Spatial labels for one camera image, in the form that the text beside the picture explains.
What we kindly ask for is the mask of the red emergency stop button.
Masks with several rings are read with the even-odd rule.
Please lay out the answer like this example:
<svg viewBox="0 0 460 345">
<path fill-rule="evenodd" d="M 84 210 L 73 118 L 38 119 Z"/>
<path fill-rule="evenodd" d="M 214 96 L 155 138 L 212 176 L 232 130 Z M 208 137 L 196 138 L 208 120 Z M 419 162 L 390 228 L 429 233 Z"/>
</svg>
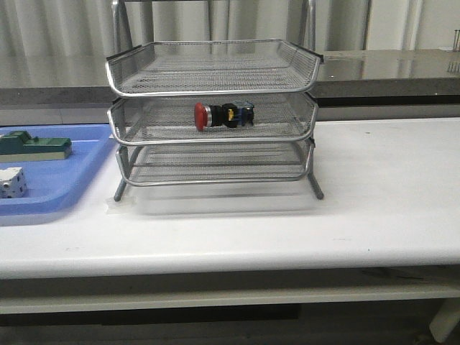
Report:
<svg viewBox="0 0 460 345">
<path fill-rule="evenodd" d="M 194 122 L 198 131 L 205 128 L 225 126 L 228 128 L 254 125 L 254 104 L 248 101 L 235 101 L 222 105 L 209 105 L 198 102 L 194 108 Z"/>
</svg>

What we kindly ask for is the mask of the silver mesh tray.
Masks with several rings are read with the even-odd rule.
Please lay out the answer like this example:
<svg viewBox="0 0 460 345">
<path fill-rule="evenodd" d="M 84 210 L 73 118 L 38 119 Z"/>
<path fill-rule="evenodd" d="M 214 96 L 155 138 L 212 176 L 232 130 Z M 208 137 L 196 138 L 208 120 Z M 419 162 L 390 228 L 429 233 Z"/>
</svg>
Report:
<svg viewBox="0 0 460 345">
<path fill-rule="evenodd" d="M 292 93 L 311 89 L 323 56 L 291 42 L 150 42 L 106 60 L 121 97 Z"/>
<path fill-rule="evenodd" d="M 120 146 L 125 182 L 137 187 L 299 180 L 311 170 L 310 141 Z"/>
<path fill-rule="evenodd" d="M 195 104 L 254 104 L 254 123 L 198 131 Z M 318 105 L 307 93 L 120 98 L 107 111 L 114 138 L 127 146 L 186 143 L 297 142 L 312 137 Z"/>
</svg>

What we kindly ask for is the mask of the blue plastic tray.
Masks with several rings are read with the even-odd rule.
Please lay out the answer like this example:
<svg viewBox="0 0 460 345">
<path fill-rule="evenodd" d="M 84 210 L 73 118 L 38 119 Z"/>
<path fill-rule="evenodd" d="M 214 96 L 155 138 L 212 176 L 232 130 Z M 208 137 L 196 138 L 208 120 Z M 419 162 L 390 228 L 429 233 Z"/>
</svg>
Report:
<svg viewBox="0 0 460 345">
<path fill-rule="evenodd" d="M 73 206 L 89 186 L 114 146 L 108 124 L 2 127 L 1 133 L 25 130 L 33 137 L 65 137 L 72 153 L 64 160 L 3 162 L 22 167 L 27 190 L 21 198 L 2 198 L 2 216 L 54 213 Z"/>
</svg>

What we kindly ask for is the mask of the green terminal block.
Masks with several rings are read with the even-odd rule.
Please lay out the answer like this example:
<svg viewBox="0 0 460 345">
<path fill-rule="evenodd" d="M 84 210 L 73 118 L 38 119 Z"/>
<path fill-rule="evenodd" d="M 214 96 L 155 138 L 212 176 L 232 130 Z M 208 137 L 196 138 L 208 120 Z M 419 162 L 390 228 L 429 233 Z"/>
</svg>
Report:
<svg viewBox="0 0 460 345">
<path fill-rule="evenodd" d="M 27 131 L 1 135 L 1 162 L 64 160 L 72 153 L 65 137 L 32 137 Z"/>
</svg>

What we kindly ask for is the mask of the white contact block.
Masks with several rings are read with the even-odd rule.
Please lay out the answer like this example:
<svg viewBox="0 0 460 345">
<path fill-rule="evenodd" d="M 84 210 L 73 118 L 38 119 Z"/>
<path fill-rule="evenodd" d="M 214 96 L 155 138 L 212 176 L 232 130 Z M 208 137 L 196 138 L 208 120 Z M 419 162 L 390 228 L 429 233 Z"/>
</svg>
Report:
<svg viewBox="0 0 460 345">
<path fill-rule="evenodd" d="M 1 169 L 1 198 L 21 198 L 27 192 L 27 181 L 22 167 Z"/>
</svg>

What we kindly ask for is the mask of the grey stone counter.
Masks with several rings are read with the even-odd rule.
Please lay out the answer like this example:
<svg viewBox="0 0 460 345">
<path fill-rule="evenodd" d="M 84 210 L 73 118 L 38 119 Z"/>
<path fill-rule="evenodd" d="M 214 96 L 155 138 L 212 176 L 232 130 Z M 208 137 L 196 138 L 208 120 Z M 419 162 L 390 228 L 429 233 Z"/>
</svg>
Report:
<svg viewBox="0 0 460 345">
<path fill-rule="evenodd" d="M 320 105 L 459 103 L 459 54 L 443 50 L 325 52 L 311 95 Z M 1 105 L 108 104 L 101 55 L 1 58 Z"/>
</svg>

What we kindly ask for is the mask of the white table leg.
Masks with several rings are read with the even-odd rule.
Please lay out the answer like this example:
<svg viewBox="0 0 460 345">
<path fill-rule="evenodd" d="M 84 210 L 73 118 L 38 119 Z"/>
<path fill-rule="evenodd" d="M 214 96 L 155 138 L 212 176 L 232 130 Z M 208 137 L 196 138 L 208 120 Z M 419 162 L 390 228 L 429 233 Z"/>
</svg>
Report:
<svg viewBox="0 0 460 345">
<path fill-rule="evenodd" d="M 459 310 L 459 298 L 445 299 L 429 324 L 430 333 L 436 342 L 443 343 L 450 336 L 459 323 Z"/>
</svg>

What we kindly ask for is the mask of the grey metal rack frame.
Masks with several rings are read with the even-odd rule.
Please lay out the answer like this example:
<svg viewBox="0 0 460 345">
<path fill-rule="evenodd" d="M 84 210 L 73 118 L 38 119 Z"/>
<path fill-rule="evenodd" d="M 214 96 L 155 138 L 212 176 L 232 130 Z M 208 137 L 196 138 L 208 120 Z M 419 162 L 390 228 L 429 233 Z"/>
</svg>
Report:
<svg viewBox="0 0 460 345">
<path fill-rule="evenodd" d="M 271 183 L 313 172 L 322 55 L 280 39 L 149 42 L 106 60 L 125 187 Z"/>
</svg>

